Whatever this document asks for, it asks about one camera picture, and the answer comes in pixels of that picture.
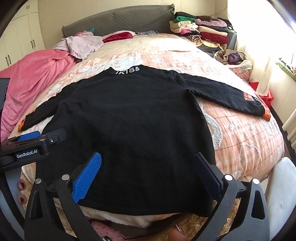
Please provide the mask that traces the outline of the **right hand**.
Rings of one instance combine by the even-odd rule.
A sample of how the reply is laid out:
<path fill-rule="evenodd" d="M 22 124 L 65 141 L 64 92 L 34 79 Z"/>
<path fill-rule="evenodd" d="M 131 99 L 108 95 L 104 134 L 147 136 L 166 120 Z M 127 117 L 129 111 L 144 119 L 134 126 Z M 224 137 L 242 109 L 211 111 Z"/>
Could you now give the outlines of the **right hand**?
<path fill-rule="evenodd" d="M 167 241 L 190 241 L 187 237 L 185 232 L 179 225 L 175 225 L 172 229 L 168 232 Z"/>

